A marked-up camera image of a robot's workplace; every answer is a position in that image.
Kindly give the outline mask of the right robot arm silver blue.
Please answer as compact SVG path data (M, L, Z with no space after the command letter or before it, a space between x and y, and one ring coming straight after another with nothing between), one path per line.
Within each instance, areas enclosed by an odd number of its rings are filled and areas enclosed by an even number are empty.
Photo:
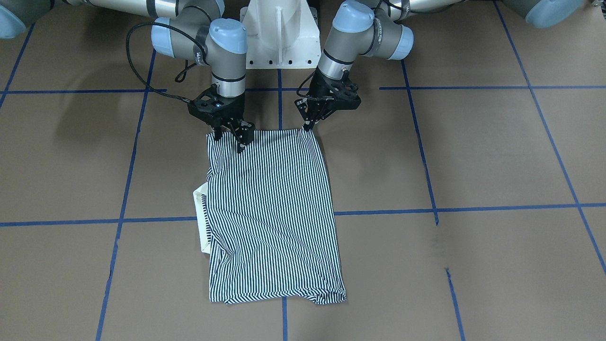
M255 137L255 125L246 122L245 73L248 50L245 26L223 18L222 0L3 0L1 2L1 38L13 39L47 15L54 8L87 6L103 9L95 23L85 26L89 47L117 43L117 36L104 37L113 24L129 14L146 17L128 30L125 52L130 69L148 90L153 87L135 69L130 39L135 30L151 28L151 43L160 54L186 61L176 76L182 82L197 65L211 69L210 87L195 99L174 96L187 104L188 111L214 131L214 140L227 129L234 136L237 153L242 153Z

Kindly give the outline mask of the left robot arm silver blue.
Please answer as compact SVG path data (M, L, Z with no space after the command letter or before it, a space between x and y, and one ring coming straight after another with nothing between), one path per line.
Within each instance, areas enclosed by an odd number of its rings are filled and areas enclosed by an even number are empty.
M346 0L340 4L316 69L305 79L307 93L296 90L294 102L302 129L337 111L361 104L350 71L358 56L403 60L412 51L415 35L402 25L408 17L437 15L459 6L460 0Z

